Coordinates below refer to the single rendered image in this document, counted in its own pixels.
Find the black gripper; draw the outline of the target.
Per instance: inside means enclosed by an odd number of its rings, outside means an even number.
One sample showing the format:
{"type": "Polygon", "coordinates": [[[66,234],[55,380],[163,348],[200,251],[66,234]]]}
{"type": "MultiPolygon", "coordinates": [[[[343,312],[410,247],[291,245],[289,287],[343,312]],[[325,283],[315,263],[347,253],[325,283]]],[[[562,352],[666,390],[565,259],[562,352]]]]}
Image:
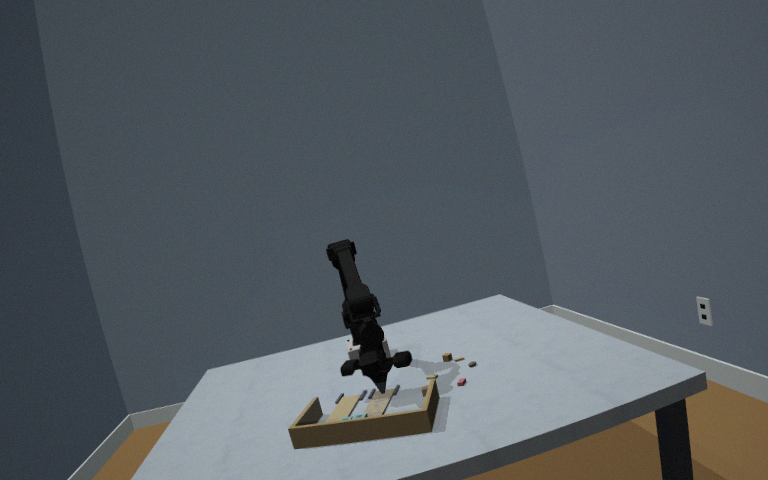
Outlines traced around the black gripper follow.
{"type": "MultiPolygon", "coordinates": [[[[360,341],[359,341],[360,342],[360,341]]],[[[364,350],[364,353],[371,351],[373,348],[377,348],[378,351],[384,352],[382,343],[376,347],[368,347],[363,342],[360,342],[360,350],[364,350]]],[[[388,372],[391,370],[393,364],[396,368],[410,366],[413,358],[409,351],[396,353],[394,357],[387,357],[387,363],[381,365],[381,370],[377,373],[368,374],[366,377],[371,378],[374,383],[386,382],[388,372]]],[[[360,370],[359,360],[351,359],[347,360],[341,367],[342,376],[353,376],[354,370],[360,370]]]]}

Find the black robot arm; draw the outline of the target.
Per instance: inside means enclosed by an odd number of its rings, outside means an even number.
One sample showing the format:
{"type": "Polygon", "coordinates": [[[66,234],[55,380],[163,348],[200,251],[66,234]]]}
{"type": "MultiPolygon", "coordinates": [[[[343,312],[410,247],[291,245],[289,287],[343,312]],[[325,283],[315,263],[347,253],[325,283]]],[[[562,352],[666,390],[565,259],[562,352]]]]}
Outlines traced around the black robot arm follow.
{"type": "MultiPolygon", "coordinates": [[[[361,282],[355,265],[354,255],[357,252],[354,242],[346,239],[331,243],[327,247],[328,259],[339,271],[345,297],[341,314],[345,328],[350,328],[352,346],[360,345],[360,342],[368,347],[380,345],[384,339],[384,331],[375,318],[381,317],[381,309],[377,298],[370,293],[368,286],[361,282]],[[373,312],[373,307],[376,313],[373,312]]],[[[359,351],[359,367],[363,376],[379,372],[381,365],[387,363],[383,350],[373,348],[366,353],[363,349],[359,351]]]]}

